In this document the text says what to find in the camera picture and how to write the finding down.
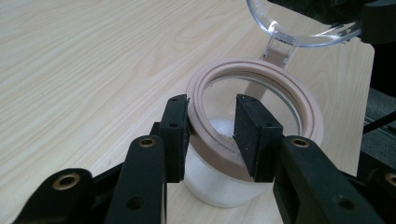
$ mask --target open lid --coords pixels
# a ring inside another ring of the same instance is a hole
[[[322,47],[361,33],[360,0],[247,0],[253,18],[270,36],[295,47]]]

